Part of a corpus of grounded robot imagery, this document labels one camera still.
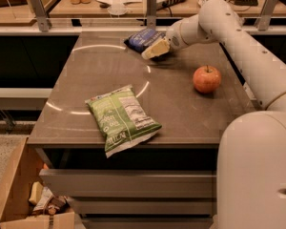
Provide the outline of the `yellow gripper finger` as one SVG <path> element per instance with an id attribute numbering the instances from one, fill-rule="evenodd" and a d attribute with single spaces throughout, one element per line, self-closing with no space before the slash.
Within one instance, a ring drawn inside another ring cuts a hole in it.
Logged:
<path id="1" fill-rule="evenodd" d="M 141 53 L 144 59 L 151 59 L 158 57 L 170 51 L 170 44 L 166 38 L 162 38 L 154 42 L 143 53 Z"/>

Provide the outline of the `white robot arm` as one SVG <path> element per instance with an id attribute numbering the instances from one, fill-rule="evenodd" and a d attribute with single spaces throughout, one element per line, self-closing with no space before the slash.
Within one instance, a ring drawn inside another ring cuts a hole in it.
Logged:
<path id="1" fill-rule="evenodd" d="M 166 30 L 146 59 L 213 40 L 233 59 L 259 110 L 236 118 L 220 140 L 217 229 L 286 229 L 286 64 L 245 32 L 224 0 Z"/>

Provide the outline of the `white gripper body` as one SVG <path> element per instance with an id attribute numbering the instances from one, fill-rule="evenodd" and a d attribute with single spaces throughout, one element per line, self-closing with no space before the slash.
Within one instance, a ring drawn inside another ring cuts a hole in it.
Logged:
<path id="1" fill-rule="evenodd" d="M 182 46 L 182 39 L 180 36 L 180 23 L 175 22 L 166 29 L 166 38 L 173 51 L 180 50 Z"/>

